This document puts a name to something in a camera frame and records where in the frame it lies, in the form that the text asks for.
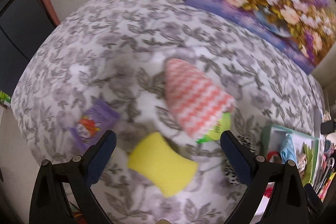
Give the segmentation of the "red tape roll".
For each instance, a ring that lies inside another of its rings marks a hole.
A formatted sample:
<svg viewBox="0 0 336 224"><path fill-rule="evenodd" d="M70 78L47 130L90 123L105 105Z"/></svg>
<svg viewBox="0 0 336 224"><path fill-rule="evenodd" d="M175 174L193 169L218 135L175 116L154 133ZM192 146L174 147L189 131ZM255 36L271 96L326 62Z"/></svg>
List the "red tape roll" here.
<svg viewBox="0 0 336 224"><path fill-rule="evenodd" d="M266 159L269 162L272 162L272 163L276 163L276 164L281 164L282 163L282 158L280 156L280 153L277 152L277 151L270 151L267 154Z"/></svg>

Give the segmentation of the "purple cartoon wipes packet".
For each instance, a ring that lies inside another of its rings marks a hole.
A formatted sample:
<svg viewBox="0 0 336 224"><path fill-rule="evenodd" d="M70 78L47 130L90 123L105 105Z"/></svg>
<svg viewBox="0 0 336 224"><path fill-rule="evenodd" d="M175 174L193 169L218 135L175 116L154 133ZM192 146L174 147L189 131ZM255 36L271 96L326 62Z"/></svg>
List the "purple cartoon wipes packet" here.
<svg viewBox="0 0 336 224"><path fill-rule="evenodd" d="M70 128L76 146L80 153L84 153L90 146L95 145L106 130L111 130L120 119L105 101L97 99L85 111L74 127Z"/></svg>

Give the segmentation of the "teal white tray box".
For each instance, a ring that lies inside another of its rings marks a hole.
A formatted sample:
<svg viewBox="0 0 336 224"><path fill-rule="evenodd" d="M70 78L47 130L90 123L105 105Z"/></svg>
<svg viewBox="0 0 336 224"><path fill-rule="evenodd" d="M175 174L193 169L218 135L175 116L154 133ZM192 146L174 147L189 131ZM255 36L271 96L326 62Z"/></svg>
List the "teal white tray box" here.
<svg viewBox="0 0 336 224"><path fill-rule="evenodd" d="M321 141L314 136L272 124L263 128L261 143L261 153L268 161L284 164L292 160L295 163L307 191L309 212L313 216L320 215L323 205L315 193L315 183L321 163Z"/></svg>

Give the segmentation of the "blue face mask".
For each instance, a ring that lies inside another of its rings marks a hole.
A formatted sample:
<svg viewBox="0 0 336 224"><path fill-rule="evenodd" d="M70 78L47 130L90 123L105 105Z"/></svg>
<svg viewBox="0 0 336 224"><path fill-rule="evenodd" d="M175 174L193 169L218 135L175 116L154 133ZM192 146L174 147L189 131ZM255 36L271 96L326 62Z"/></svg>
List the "blue face mask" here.
<svg viewBox="0 0 336 224"><path fill-rule="evenodd" d="M291 160L295 163L295 165L297 165L297 156L290 133L285 134L285 137L280 144L279 153L283 164L285 164L288 160Z"/></svg>

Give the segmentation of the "yellow sponge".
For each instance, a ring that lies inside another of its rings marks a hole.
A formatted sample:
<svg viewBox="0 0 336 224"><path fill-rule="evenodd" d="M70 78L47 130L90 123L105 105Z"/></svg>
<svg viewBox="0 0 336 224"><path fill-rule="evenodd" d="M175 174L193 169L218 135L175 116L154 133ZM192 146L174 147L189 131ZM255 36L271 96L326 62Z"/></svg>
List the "yellow sponge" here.
<svg viewBox="0 0 336 224"><path fill-rule="evenodd" d="M159 132L138 143L129 155L127 167L150 180L164 197L182 191L198 171L198 163L176 153Z"/></svg>

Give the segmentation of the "lime green cloth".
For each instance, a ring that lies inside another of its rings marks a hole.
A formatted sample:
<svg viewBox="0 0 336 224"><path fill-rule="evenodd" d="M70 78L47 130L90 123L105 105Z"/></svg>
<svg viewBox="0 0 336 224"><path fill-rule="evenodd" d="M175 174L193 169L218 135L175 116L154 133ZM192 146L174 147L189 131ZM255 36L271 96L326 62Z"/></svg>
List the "lime green cloth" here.
<svg viewBox="0 0 336 224"><path fill-rule="evenodd" d="M314 149L310 148L307 144L303 144L303 151L306 156L306 166L303 178L301 179L303 186L311 182L313 177L313 164L314 164Z"/></svg>

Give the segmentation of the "pink white striped cloth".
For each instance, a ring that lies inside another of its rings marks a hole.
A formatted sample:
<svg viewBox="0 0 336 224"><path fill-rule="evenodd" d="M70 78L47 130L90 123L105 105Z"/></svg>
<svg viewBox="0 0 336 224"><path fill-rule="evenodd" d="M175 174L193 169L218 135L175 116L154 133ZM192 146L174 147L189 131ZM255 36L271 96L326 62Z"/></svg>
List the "pink white striped cloth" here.
<svg viewBox="0 0 336 224"><path fill-rule="evenodd" d="M166 62L165 99L171 115L194 140L201 139L223 113L230 113L236 106L233 96L182 59Z"/></svg>

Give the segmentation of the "red pink pipe-cleaner flower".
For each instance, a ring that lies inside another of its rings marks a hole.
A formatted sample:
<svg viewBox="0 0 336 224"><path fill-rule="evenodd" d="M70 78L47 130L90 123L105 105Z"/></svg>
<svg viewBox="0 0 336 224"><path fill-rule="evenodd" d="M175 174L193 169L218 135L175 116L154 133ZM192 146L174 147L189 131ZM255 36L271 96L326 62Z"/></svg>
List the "red pink pipe-cleaner flower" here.
<svg viewBox="0 0 336 224"><path fill-rule="evenodd" d="M271 196L272 196L272 192L273 192L273 188L274 188L273 185L271 185L271 186L267 186L267 187L266 187L266 190L265 190L265 192L264 192L264 196L265 196L266 198L271 198Z"/></svg>

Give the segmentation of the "pink floral scrunchie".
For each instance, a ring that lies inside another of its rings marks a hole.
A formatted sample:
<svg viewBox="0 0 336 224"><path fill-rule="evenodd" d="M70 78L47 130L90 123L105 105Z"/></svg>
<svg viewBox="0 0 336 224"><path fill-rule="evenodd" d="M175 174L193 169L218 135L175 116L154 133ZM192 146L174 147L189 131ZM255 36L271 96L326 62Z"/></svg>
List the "pink floral scrunchie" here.
<svg viewBox="0 0 336 224"><path fill-rule="evenodd" d="M307 166L306 155L303 153L303 154L297 156L297 169L298 169L300 174L305 173L306 166Z"/></svg>

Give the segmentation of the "green tissue pack upper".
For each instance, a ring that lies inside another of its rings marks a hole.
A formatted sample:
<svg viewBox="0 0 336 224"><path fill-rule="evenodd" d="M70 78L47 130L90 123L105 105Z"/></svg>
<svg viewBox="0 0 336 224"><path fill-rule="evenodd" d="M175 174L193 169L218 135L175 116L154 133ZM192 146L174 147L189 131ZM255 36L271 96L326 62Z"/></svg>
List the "green tissue pack upper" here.
<svg viewBox="0 0 336 224"><path fill-rule="evenodd" d="M231 129L231 113L222 113L222 117L217 121L216 125L208 131L202 138L197 140L197 143L207 143L209 141L217 141L221 138L224 131Z"/></svg>

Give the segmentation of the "black power adapter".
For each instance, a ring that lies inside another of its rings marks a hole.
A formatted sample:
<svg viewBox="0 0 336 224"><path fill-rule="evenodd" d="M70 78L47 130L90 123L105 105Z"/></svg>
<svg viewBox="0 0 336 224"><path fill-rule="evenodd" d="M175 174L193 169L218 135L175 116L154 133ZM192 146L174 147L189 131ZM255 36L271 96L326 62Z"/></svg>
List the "black power adapter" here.
<svg viewBox="0 0 336 224"><path fill-rule="evenodd" d="M336 122L334 120L323 122L321 124L321 134L322 135L329 135L331 133L334 133L335 129L336 129Z"/></svg>

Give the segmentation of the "grey floral blanket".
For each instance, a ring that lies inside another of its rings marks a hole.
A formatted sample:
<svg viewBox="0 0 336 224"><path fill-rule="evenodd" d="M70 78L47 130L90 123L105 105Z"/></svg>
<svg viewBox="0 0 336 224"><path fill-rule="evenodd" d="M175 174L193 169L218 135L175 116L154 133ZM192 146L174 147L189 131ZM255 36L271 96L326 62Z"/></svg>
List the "grey floral blanket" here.
<svg viewBox="0 0 336 224"><path fill-rule="evenodd" d="M269 124L313 135L314 113L324 107L313 76L229 20L177 0L89 0L37 50L11 108L35 160L54 163L79 153L70 128L97 99L120 114L117 147L92 188L114 223L223 223L245 192L219 144L195 143L169 113L164 66L174 58L235 98L232 132L254 151ZM154 131L199 163L173 197L126 166L131 149Z"/></svg>

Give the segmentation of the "dark cabinet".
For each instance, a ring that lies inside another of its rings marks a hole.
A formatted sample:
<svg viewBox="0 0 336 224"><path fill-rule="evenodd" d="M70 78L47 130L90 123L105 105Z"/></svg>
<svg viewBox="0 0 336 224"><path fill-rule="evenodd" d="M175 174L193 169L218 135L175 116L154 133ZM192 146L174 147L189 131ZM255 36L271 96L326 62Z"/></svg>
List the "dark cabinet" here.
<svg viewBox="0 0 336 224"><path fill-rule="evenodd" d="M1 91L13 95L27 64L55 27L42 0L1 0Z"/></svg>

